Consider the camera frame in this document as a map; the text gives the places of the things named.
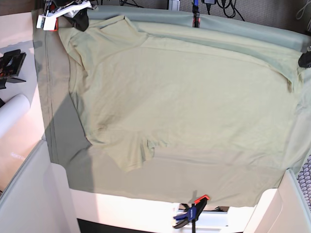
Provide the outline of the orange black clamp top left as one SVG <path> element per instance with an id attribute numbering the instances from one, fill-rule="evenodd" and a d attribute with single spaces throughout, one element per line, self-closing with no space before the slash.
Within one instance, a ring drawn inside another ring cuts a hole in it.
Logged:
<path id="1" fill-rule="evenodd" d="M 57 18 L 51 17 L 55 10 L 55 4 L 52 0 L 46 1 L 46 8 L 44 11 L 44 24 L 43 30 L 45 31 L 56 31 L 57 30 Z"/>

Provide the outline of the black tablet on stand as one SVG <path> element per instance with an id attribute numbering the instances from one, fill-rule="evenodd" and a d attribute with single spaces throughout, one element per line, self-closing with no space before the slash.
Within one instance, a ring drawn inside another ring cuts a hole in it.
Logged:
<path id="1" fill-rule="evenodd" d="M 0 88 L 6 89 L 6 83 L 23 83 L 26 82 L 20 79 L 22 65 L 26 58 L 26 53 L 20 49 L 12 50 L 4 53 L 0 58 Z"/>

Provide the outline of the patterned mesh object right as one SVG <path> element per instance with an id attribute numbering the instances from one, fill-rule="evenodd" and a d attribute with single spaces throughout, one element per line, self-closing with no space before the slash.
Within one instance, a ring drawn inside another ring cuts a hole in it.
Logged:
<path id="1" fill-rule="evenodd" d="M 298 174 L 298 183 L 305 196 L 311 198 L 311 156 L 309 156 Z"/>

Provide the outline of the orange black clamp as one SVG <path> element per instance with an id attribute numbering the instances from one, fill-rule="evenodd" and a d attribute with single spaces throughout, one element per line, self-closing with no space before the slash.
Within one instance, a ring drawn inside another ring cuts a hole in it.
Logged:
<path id="1" fill-rule="evenodd" d="M 193 13 L 193 27 L 199 28 L 200 26 L 199 0 L 193 0 L 192 13 Z"/>
<path id="2" fill-rule="evenodd" d="M 43 30 L 45 31 L 56 31 L 57 30 L 57 18 L 51 17 L 55 10 L 55 4 L 52 0 L 46 1 L 46 8 L 44 11 L 44 24 Z"/>

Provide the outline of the white paper roll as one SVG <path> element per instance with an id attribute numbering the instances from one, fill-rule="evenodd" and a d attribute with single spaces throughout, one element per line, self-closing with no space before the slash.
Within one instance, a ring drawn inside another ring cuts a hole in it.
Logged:
<path id="1" fill-rule="evenodd" d="M 15 95 L 0 108 L 0 136 L 3 137 L 30 109 L 23 94 Z"/>

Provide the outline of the blue orange bar clamp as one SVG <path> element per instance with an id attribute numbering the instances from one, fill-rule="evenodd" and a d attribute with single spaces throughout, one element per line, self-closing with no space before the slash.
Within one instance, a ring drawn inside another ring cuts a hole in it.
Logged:
<path id="1" fill-rule="evenodd" d="M 181 229 L 191 224 L 192 233 L 196 233 L 196 221 L 199 219 L 200 214 L 203 212 L 207 202 L 210 200 L 208 195 L 203 195 L 196 199 L 191 206 L 182 203 L 184 206 L 184 213 L 176 215 L 173 219 L 176 221 L 176 224 L 173 225 L 174 229 Z"/>

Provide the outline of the orange black clamp top middle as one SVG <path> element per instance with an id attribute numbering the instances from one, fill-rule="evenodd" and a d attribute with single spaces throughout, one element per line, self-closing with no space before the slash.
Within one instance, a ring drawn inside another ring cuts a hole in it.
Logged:
<path id="1" fill-rule="evenodd" d="M 193 13 L 193 27 L 199 28 L 200 26 L 199 0 L 193 0 L 192 13 Z"/>

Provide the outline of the light green T-shirt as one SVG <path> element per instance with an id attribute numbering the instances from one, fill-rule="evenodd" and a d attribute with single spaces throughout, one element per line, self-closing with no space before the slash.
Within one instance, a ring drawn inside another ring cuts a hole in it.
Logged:
<path id="1" fill-rule="evenodd" d="M 212 165 L 289 166 L 300 52 L 124 16 L 59 36 L 85 135 L 120 168 L 140 168 L 159 148 L 205 150 Z"/>

